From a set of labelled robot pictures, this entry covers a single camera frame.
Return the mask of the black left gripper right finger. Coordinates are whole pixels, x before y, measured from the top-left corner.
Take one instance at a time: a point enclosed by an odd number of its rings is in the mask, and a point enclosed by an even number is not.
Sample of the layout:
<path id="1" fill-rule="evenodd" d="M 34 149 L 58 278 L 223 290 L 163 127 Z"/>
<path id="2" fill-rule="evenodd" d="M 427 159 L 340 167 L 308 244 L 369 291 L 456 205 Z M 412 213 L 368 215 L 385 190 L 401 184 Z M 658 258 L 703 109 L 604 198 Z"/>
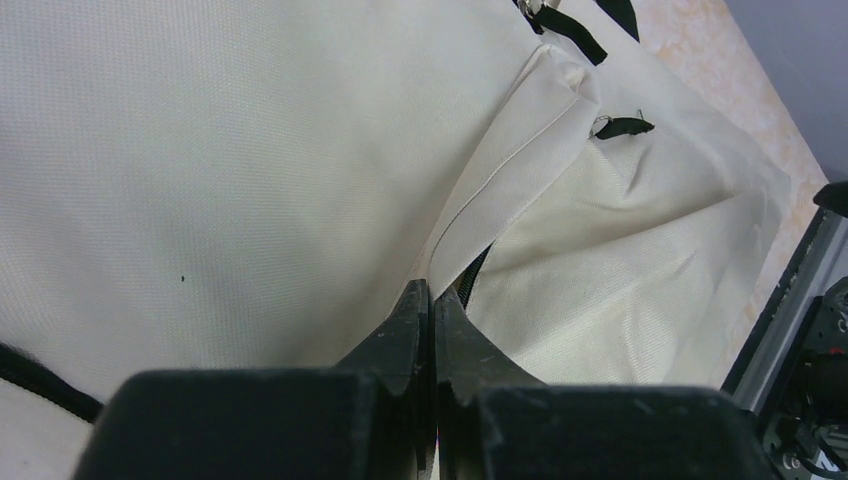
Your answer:
<path id="1" fill-rule="evenodd" d="M 467 318 L 435 303 L 444 479 L 772 479 L 749 418 L 718 391 L 548 385 Z"/>

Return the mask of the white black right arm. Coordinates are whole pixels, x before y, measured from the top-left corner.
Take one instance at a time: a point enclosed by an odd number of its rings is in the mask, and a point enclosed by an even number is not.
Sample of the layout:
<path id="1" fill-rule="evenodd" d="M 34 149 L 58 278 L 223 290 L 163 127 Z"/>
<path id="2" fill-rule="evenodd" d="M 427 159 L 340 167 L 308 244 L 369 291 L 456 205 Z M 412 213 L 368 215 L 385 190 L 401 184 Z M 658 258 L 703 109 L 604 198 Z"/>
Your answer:
<path id="1" fill-rule="evenodd" d="M 823 187 L 779 283 L 762 441 L 777 479 L 847 476 L 847 184 Z"/>

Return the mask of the cream canvas backpack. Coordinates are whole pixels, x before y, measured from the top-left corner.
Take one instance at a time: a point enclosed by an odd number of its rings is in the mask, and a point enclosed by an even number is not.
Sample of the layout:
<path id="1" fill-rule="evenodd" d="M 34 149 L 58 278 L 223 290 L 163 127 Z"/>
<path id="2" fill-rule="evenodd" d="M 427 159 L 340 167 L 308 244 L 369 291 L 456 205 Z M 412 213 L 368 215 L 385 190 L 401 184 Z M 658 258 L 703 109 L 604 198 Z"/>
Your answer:
<path id="1" fill-rule="evenodd" d="M 471 317 L 548 381 L 699 383 L 788 177 L 600 7 L 5 1 L 1 339 L 103 399 L 332 362 L 481 253 Z"/>

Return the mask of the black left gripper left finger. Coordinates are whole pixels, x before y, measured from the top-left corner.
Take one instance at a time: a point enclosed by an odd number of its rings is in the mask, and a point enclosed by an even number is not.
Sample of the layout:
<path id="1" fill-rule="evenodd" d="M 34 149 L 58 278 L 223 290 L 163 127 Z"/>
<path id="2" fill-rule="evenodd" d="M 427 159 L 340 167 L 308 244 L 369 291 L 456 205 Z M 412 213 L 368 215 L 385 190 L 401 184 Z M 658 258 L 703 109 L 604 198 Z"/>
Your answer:
<path id="1" fill-rule="evenodd" d="M 126 381 L 78 479 L 414 479 L 434 452 L 430 295 L 325 368 L 161 370 Z"/>

